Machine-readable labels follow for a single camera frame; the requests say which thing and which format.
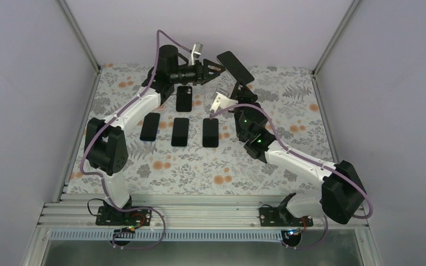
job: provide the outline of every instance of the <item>gray wall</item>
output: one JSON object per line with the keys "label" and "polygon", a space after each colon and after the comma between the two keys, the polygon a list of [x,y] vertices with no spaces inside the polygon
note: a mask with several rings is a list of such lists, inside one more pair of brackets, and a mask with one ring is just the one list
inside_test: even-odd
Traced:
{"label": "gray wall", "polygon": [[426,1],[363,1],[318,81],[384,265],[426,265]]}
{"label": "gray wall", "polygon": [[0,1],[0,265],[21,264],[93,79],[56,1]]}
{"label": "gray wall", "polygon": [[202,58],[231,50],[244,65],[313,68],[352,0],[67,2],[100,63],[152,64],[162,29],[203,43]]}

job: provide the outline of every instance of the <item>black cable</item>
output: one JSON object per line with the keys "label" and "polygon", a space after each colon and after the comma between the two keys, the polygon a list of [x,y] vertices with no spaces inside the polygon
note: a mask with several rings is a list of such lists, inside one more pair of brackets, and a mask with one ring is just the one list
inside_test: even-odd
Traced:
{"label": "black cable", "polygon": [[91,202],[91,201],[95,201],[95,200],[98,200],[98,201],[102,201],[102,202],[104,202],[104,200],[103,200],[103,199],[101,199],[101,198],[91,198],[91,199],[87,202],[87,210],[89,211],[90,215],[97,217],[97,215],[95,215],[94,213],[92,213],[92,211],[90,211],[90,207],[89,207],[89,202]]}

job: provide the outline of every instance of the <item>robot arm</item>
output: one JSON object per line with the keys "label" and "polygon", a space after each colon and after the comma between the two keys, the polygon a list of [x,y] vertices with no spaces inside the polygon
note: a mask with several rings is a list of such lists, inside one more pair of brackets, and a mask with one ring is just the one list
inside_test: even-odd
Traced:
{"label": "robot arm", "polygon": [[[229,72],[236,74],[234,75],[236,80],[241,80],[241,77],[238,77],[241,73],[250,75],[240,63],[240,66],[237,63],[223,66],[204,59],[204,64],[202,65],[196,60],[201,53],[201,49],[201,44],[195,44],[191,51],[189,63],[185,57],[179,54],[176,47],[163,45],[159,49],[158,69],[150,88],[147,90],[146,88],[141,88],[127,105],[104,119],[99,120],[94,117],[88,122],[84,150],[88,148],[96,133],[106,125],[105,122],[115,118],[112,124],[96,139],[87,154],[87,159],[91,167],[106,173],[105,184],[108,194],[118,207],[131,207],[130,196],[121,171],[128,160],[125,132],[131,132],[138,121],[163,104],[174,92],[174,84],[192,83],[194,85],[203,85],[218,77],[225,69],[235,70]],[[179,65],[179,57],[186,61],[186,64]],[[237,70],[240,67],[243,69],[238,74]],[[152,70],[150,70],[148,78],[142,83],[142,86],[147,86],[152,74]],[[146,92],[141,96],[139,93],[144,90]],[[245,143],[244,148],[247,153],[252,158],[264,163],[271,163],[288,169],[304,177],[318,188],[316,193],[306,195],[292,193],[288,195],[281,204],[284,217],[289,217],[289,215],[294,217],[321,216],[325,213],[334,221],[346,224],[363,202],[363,196],[329,169],[337,170],[339,173],[344,174],[363,189],[353,166],[345,161],[334,164],[333,162],[324,162],[295,149],[283,149],[275,135],[265,129],[267,117],[257,110],[261,108],[256,101],[257,95],[253,94],[246,84],[239,81],[231,93],[217,92],[210,110],[214,112],[218,108],[225,109],[235,104],[244,103],[256,106],[257,108],[240,107],[233,110],[236,135],[240,141]],[[303,158],[317,161],[321,166],[317,167],[303,160]],[[114,208],[110,209],[110,211],[113,212],[114,217],[119,214]]]}
{"label": "robot arm", "polygon": [[[126,105],[103,119],[94,117],[89,120],[84,150],[88,148],[91,140],[106,125],[106,122],[115,119],[96,139],[87,154],[87,160],[91,167],[106,173],[105,186],[118,207],[127,207],[130,200],[123,171],[121,171],[128,160],[125,132],[131,132],[138,121],[163,104],[174,92],[175,84],[203,85],[225,70],[223,66],[207,59],[204,59],[202,65],[197,60],[201,55],[202,47],[200,43],[194,45],[189,62],[179,53],[177,47],[163,45],[159,49],[158,67],[150,88],[146,89],[146,86],[153,75],[153,69],[149,71],[147,79],[142,83],[144,88],[141,88]],[[179,65],[179,58],[186,61],[186,64]]]}
{"label": "robot arm", "polygon": [[[338,223],[348,223],[364,198],[354,187],[330,170],[344,174],[364,190],[353,166],[346,161],[338,164],[326,162],[290,147],[285,150],[275,135],[265,129],[267,117],[260,111],[260,104],[256,101],[257,95],[252,93],[246,84],[238,82],[231,92],[216,92],[210,113],[215,113],[219,108],[232,108],[230,112],[234,113],[236,135],[245,143],[244,148],[252,158],[283,167],[318,188],[314,193],[288,195],[281,204],[286,206],[287,210],[283,216],[291,214],[300,218],[326,214]],[[253,106],[244,107],[240,106],[241,104]]]}

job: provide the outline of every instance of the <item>floral pattern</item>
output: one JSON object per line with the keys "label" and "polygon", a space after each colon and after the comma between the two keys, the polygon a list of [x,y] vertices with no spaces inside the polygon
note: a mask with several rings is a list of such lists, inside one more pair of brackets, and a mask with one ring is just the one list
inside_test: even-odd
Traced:
{"label": "floral pattern", "polygon": [[[121,107],[140,88],[147,65],[108,64],[104,67],[89,117],[102,118]],[[305,68],[276,66],[248,68],[255,81],[249,85],[276,124],[278,134],[290,146],[317,158],[331,161],[311,73]],[[193,88],[192,112],[175,111],[175,95],[153,112],[161,114],[154,142],[140,141],[140,121],[126,137],[129,160],[124,168],[130,193],[164,195],[287,195],[306,193],[316,186],[292,171],[252,159],[236,138],[232,114],[218,117],[218,148],[202,147],[202,120],[208,116],[212,93],[227,90],[234,80],[223,73],[217,79]],[[174,118],[190,119],[186,147],[170,144]],[[97,176],[83,176],[79,164],[81,143],[67,193],[101,193]]]}

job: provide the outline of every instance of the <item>phone screen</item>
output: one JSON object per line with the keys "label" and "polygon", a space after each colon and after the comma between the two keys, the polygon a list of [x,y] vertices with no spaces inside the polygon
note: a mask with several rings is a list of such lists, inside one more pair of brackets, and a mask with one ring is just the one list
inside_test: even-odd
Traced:
{"label": "phone screen", "polygon": [[144,117],[143,127],[141,128],[140,140],[155,141],[158,134],[159,119],[161,114],[150,112]]}
{"label": "phone screen", "polygon": [[189,137],[189,119],[188,118],[175,118],[174,126],[172,130],[172,141],[173,147],[185,147],[187,146],[187,139]]}
{"label": "phone screen", "polygon": [[192,112],[192,87],[178,86],[175,110],[177,112]]}
{"label": "phone screen", "polygon": [[203,147],[217,148],[218,141],[218,119],[203,119]]}
{"label": "phone screen", "polygon": [[219,54],[216,59],[225,67],[226,71],[240,84],[247,85],[254,81],[254,77],[231,51]]}

